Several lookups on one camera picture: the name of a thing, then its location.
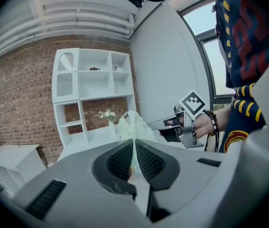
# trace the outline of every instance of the window frame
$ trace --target window frame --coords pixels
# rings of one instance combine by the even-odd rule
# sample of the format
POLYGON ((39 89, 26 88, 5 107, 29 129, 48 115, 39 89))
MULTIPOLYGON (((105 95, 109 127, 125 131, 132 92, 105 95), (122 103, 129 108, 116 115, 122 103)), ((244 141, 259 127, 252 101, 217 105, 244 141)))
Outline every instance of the window frame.
POLYGON ((177 11, 178 15, 182 19, 182 21, 186 24, 187 28, 189 29, 192 37, 195 40, 196 46, 200 52, 204 68, 206 71, 206 76, 208 80, 208 87, 209 87, 209 97, 210 97, 210 109, 213 110, 214 104, 228 104, 231 103, 231 99, 234 96, 234 94, 228 94, 228 95, 217 95, 216 94, 216 88, 215 88, 215 81, 213 76, 213 71, 211 67, 211 63, 209 60, 209 57, 207 55, 206 49, 204 47, 204 43, 214 41, 218 39, 215 28, 210 29, 208 31, 202 32, 198 35, 195 35, 193 33, 193 30, 185 20, 184 16, 196 9, 199 9, 200 7, 207 5, 215 0, 200 0, 199 2, 194 3, 193 5, 189 6, 188 8, 185 8, 181 12, 177 11))

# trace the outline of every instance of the vase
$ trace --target vase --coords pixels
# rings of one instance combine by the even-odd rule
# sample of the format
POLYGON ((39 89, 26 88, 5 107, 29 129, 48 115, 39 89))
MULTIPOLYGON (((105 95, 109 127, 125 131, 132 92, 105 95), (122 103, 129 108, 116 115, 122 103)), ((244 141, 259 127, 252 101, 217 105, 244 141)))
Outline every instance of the vase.
POLYGON ((109 131, 110 131, 110 136, 115 137, 116 132, 115 132, 114 123, 112 123, 110 121, 109 121, 109 131))

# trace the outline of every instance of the red lettering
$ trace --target red lettering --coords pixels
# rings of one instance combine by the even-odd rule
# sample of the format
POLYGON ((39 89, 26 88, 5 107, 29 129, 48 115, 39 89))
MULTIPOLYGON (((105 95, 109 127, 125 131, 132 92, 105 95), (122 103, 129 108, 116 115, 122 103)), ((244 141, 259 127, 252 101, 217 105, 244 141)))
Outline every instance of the red lettering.
POLYGON ((252 80, 256 78, 257 76, 257 71, 256 71, 256 57, 253 56, 253 58, 250 59, 250 65, 248 65, 247 68, 247 58, 246 56, 252 51, 252 45, 249 41, 249 34, 248 30, 245 26, 244 21, 239 18, 235 25, 232 28, 232 35, 235 40, 235 44, 237 48, 239 49, 239 57, 242 62, 242 67, 241 67, 241 77, 242 80, 252 80), (242 35, 242 46, 239 38, 239 33, 242 35))
MULTIPOLYGON (((248 29, 252 29, 252 20, 247 14, 247 9, 250 9, 256 16, 256 19, 258 21, 258 26, 255 29, 254 34, 256 36, 256 39, 259 42, 261 42, 267 36, 269 37, 269 27, 266 22, 266 17, 261 12, 261 10, 257 7, 257 5, 253 3, 251 0, 241 0, 240 15, 243 17, 244 21, 246 22, 248 29)), ((261 74, 263 74, 265 70, 268 68, 269 63, 266 62, 266 50, 262 50, 258 54, 257 66, 261 74)))

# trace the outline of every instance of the bracelet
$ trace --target bracelet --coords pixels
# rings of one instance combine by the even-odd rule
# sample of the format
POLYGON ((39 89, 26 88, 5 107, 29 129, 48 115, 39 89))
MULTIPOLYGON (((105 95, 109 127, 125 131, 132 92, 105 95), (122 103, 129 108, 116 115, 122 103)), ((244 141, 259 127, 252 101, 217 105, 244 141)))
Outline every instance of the bracelet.
POLYGON ((213 133, 209 134, 209 136, 213 137, 216 132, 219 132, 219 123, 218 123, 218 119, 216 118, 216 114, 213 111, 208 110, 207 112, 213 118, 213 119, 211 119, 211 122, 212 122, 212 125, 213 125, 213 128, 214 128, 214 131, 213 131, 213 133))

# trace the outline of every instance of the logo patch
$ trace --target logo patch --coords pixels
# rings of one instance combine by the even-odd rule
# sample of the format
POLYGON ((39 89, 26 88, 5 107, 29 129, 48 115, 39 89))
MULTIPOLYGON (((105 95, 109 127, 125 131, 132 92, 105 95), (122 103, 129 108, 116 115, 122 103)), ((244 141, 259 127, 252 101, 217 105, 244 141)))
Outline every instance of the logo patch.
POLYGON ((229 146, 237 141, 244 141, 248 137, 248 133, 240 130, 232 131, 228 134, 228 137, 224 144, 224 153, 228 151, 229 146))

